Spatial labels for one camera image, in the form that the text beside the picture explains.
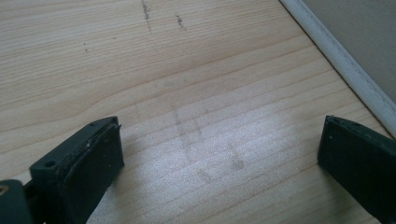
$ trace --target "wood grain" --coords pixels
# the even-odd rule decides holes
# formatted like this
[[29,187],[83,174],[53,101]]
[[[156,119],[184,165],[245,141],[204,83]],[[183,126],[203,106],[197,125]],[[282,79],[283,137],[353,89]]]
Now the wood grain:
[[89,223],[376,223],[317,166],[329,114],[386,134],[276,0],[0,2],[0,179],[120,119]]

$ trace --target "wooden table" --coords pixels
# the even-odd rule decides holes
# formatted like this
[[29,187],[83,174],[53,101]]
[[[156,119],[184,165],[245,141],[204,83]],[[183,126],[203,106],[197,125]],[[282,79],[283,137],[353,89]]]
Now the wooden table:
[[386,133],[276,0],[0,3],[0,179],[120,119],[89,223],[376,223],[317,166],[325,115]]

